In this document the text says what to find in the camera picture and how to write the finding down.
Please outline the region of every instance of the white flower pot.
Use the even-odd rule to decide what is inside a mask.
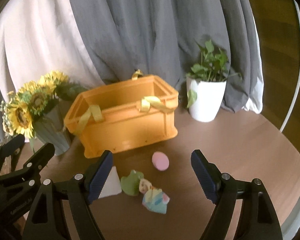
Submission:
[[[197,100],[189,108],[190,115],[200,122],[211,122],[217,115],[226,90],[224,82],[197,81],[187,77],[187,92],[197,93]]]

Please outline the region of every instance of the pink sponge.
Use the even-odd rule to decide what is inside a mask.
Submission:
[[[155,152],[152,155],[152,163],[159,171],[165,171],[169,167],[169,159],[162,152]]]

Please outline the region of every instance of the small toy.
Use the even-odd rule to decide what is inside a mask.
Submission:
[[[152,212],[165,214],[170,198],[162,189],[153,187],[146,179],[140,180],[139,191],[144,194],[142,204]]]
[[[121,192],[122,189],[120,185],[120,179],[117,173],[117,168],[116,166],[113,166],[105,184],[103,185],[99,198],[118,195]]]
[[[138,196],[140,180],[144,178],[142,172],[132,170],[128,177],[120,180],[123,192],[129,196]]]
[[[162,189],[152,187],[143,196],[142,204],[152,212],[165,214],[167,212],[167,204],[170,198]]]
[[[152,155],[152,163],[159,171],[165,171],[169,167],[169,159],[167,155],[162,152],[155,152]]]
[[[141,179],[140,180],[140,184],[139,184],[139,191],[142,193],[142,194],[146,194],[146,192],[151,189],[152,187],[152,184],[149,180],[146,180],[146,179]]]

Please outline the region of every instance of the orange plastic crate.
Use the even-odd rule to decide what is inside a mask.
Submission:
[[[156,96],[169,108],[178,106],[178,92],[153,75],[101,86],[77,96],[64,120],[71,133],[91,105],[99,105],[104,118],[95,122],[90,117],[79,136],[86,158],[101,156],[104,150],[118,153],[177,136],[174,112],[165,114],[154,107],[148,113],[139,111],[145,96]]]

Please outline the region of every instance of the yellow strap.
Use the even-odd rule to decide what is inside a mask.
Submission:
[[[160,110],[163,113],[170,114],[175,109],[166,107],[157,97],[144,97],[141,99],[140,112],[149,112],[150,106]]]
[[[138,76],[143,76],[143,72],[140,70],[140,69],[138,69],[135,73],[133,73],[133,75],[132,75],[132,80],[137,80],[138,79]]]
[[[100,106],[98,106],[98,105],[89,106],[87,111],[80,117],[80,120],[77,124],[77,129],[75,130],[74,135],[80,135],[82,133],[82,131],[86,127],[91,115],[96,122],[103,120]]]

